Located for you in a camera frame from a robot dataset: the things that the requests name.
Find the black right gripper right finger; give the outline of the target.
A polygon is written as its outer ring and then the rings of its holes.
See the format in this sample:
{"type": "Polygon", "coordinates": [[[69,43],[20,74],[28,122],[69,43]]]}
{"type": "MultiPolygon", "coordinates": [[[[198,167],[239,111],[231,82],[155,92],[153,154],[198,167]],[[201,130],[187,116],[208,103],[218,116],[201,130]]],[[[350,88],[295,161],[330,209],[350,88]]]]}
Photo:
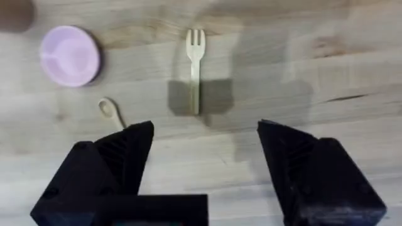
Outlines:
{"type": "Polygon", "coordinates": [[[387,206],[343,145],[269,120],[258,135],[286,226],[377,225],[387,206]]]}

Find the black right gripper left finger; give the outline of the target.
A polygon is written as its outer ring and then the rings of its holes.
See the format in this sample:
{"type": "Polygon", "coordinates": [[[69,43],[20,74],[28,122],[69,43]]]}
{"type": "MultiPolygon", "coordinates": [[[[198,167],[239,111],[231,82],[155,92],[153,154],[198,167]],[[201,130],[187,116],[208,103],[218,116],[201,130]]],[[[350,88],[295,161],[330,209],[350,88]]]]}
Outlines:
{"type": "Polygon", "coordinates": [[[75,143],[30,212],[37,225],[93,225],[98,198],[137,195],[153,142],[151,121],[75,143]]]}

